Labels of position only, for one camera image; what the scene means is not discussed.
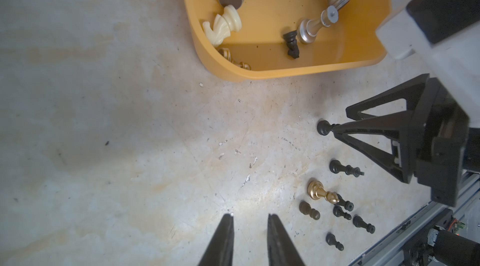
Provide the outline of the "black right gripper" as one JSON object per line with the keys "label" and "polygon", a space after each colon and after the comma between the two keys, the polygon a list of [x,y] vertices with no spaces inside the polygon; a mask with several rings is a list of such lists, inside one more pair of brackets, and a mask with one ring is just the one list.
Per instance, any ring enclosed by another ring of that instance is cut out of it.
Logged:
{"label": "black right gripper", "polygon": [[[374,117],[364,111],[403,99],[402,112]],[[412,177],[431,200],[455,207],[470,134],[470,118],[437,78],[425,73],[346,108],[354,121],[335,124],[337,140],[398,181]]]}

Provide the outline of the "silver rook chess piece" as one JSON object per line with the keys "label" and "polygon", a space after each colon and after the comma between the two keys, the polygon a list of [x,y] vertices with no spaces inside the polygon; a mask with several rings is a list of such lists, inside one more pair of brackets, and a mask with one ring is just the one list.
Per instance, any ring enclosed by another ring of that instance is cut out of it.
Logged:
{"label": "silver rook chess piece", "polygon": [[339,12],[337,8],[330,5],[321,12],[320,18],[304,19],[300,22],[297,28],[297,36],[303,44],[312,44],[322,28],[331,27],[339,19]]}

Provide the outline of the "black bishop chess piece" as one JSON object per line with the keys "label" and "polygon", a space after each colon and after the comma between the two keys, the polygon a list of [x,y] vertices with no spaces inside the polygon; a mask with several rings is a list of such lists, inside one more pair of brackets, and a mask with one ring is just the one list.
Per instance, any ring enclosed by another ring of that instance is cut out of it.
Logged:
{"label": "black bishop chess piece", "polygon": [[344,172],[347,176],[360,177],[365,173],[361,171],[359,167],[352,167],[351,165],[343,165],[340,161],[333,159],[329,163],[329,169],[334,174],[339,174]]}

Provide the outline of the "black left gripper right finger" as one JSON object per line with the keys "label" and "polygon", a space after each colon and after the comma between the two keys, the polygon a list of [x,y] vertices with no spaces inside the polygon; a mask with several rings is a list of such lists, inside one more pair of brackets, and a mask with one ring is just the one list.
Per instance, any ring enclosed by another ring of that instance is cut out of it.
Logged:
{"label": "black left gripper right finger", "polygon": [[276,214],[269,214],[267,220],[267,255],[270,266],[305,265]]}

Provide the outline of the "cream knight chess piece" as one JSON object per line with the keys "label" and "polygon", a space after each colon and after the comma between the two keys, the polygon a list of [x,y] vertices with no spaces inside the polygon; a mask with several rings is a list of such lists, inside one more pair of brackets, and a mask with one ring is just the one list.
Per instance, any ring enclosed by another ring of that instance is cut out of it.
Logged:
{"label": "cream knight chess piece", "polygon": [[222,15],[216,15],[213,25],[209,21],[204,21],[202,29],[208,41],[214,47],[219,47],[231,36],[231,32],[239,32],[242,29],[242,22],[237,9],[233,5],[227,5]]}

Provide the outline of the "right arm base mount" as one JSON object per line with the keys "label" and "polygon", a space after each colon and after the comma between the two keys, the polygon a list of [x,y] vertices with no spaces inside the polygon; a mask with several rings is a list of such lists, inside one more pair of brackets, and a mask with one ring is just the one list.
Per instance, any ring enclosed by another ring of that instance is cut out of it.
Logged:
{"label": "right arm base mount", "polygon": [[480,244],[453,232],[453,211],[445,208],[402,247],[404,266],[427,266],[439,262],[446,266],[478,266]]}

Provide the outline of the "gold pawn chess piece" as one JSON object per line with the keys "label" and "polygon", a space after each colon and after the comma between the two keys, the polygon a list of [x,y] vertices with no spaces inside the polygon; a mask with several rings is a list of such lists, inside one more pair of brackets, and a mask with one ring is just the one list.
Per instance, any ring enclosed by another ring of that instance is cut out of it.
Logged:
{"label": "gold pawn chess piece", "polygon": [[332,205],[338,204],[340,199],[336,192],[325,190],[323,184],[318,180],[312,180],[307,186],[307,193],[314,201],[324,199]]}
{"label": "gold pawn chess piece", "polygon": [[235,59],[233,58],[232,56],[232,53],[230,51],[230,49],[228,48],[219,48],[218,49],[218,52],[229,62],[231,62],[232,64],[234,64],[235,66],[238,66],[242,69],[246,69],[246,70],[251,70],[251,66],[248,64],[248,63],[244,63],[244,62],[236,62]]}

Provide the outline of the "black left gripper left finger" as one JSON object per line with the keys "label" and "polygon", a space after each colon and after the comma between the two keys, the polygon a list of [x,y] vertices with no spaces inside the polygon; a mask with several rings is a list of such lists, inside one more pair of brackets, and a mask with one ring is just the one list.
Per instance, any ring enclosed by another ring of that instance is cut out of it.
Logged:
{"label": "black left gripper left finger", "polygon": [[234,217],[224,214],[199,266],[232,266],[235,242]]}

